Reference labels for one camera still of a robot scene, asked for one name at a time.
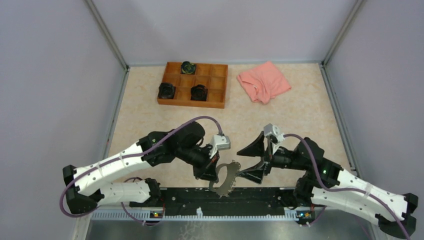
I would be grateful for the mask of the metal key holder plate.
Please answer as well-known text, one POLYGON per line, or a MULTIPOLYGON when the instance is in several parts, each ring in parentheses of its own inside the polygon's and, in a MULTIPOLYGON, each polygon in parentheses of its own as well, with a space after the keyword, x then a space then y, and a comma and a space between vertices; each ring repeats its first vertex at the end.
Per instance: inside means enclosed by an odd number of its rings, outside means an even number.
POLYGON ((219 187, 214 187, 215 182, 209 182, 209 191, 216 193, 220 198, 229 197, 229 194, 233 191, 233 186, 237 178, 237 174, 240 171, 241 164, 237 161, 232 161, 231 163, 221 163, 215 168, 216 174, 222 168, 226 168, 226 177, 223 183, 219 187))

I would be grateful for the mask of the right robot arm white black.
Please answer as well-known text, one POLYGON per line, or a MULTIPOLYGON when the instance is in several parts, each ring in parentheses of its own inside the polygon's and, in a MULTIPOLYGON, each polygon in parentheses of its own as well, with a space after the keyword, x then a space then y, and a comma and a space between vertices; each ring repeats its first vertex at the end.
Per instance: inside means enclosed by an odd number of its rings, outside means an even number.
POLYGON ((238 176, 261 184, 273 168, 304 171, 293 190, 295 206, 325 206, 341 210, 367 220, 387 235, 409 240, 416 230, 417 220, 412 214, 418 207, 418 196, 381 189, 325 158, 324 153, 308 137, 261 132, 252 143, 237 152, 239 156, 259 157, 260 161, 242 170, 238 176), (293 150, 279 145, 286 136, 299 140, 293 150))

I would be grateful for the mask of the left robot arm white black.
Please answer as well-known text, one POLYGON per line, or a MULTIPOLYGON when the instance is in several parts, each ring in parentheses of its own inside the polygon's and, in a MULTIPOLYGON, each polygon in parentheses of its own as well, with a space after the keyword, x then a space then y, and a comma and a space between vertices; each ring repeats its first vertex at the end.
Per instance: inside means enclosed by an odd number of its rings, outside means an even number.
POLYGON ((171 163, 178 158, 193 167, 196 179, 216 183, 219 151, 228 150, 228 136, 219 132, 210 143, 203 142, 205 130, 198 122, 171 131, 153 131, 127 149, 84 167, 68 165, 62 169, 66 184, 60 202, 66 202, 70 217, 82 217, 99 206, 130 203, 131 206, 157 207, 162 199, 160 184, 153 178, 115 183, 130 173, 171 163))

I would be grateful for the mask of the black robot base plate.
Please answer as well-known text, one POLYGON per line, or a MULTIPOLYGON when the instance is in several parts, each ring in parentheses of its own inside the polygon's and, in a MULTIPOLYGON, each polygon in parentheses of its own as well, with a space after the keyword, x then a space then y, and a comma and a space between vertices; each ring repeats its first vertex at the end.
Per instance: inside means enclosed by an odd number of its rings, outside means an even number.
POLYGON ((295 199, 293 188, 236 187, 228 196, 219 196, 199 187, 168 187, 160 189, 160 197, 144 203, 130 202, 131 208, 159 208, 165 215, 194 216, 201 208, 207 217, 282 216, 289 210, 310 211, 308 203, 295 199))

